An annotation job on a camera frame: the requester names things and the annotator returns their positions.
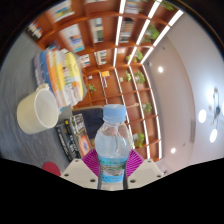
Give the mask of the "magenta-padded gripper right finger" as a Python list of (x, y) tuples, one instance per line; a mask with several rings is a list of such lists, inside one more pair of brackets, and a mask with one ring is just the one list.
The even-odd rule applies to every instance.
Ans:
[(152, 159), (144, 159), (136, 150), (129, 154), (125, 167), (128, 189), (141, 188), (163, 177)]

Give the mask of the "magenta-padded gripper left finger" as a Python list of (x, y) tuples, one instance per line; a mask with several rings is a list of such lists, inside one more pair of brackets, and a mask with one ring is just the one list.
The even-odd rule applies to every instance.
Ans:
[(100, 164), (97, 152), (92, 149), (82, 159), (74, 159), (61, 177), (84, 188), (97, 189)]

